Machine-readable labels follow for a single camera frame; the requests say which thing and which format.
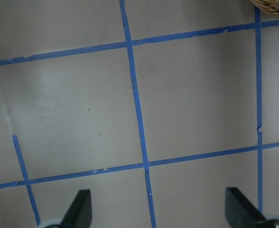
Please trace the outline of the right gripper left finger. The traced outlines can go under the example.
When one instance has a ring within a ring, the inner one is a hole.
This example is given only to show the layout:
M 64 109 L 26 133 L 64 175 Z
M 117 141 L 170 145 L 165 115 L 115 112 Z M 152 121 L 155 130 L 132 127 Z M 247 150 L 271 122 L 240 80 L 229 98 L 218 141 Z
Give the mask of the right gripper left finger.
M 61 221 L 61 227 L 89 228 L 92 217 L 91 191 L 80 190 Z

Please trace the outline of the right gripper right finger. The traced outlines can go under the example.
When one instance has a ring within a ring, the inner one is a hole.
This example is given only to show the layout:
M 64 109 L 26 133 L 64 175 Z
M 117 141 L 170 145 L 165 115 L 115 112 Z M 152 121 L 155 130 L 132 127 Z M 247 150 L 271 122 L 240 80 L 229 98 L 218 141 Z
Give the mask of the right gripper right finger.
M 231 228 L 269 228 L 265 217 L 236 187 L 225 190 L 225 218 Z

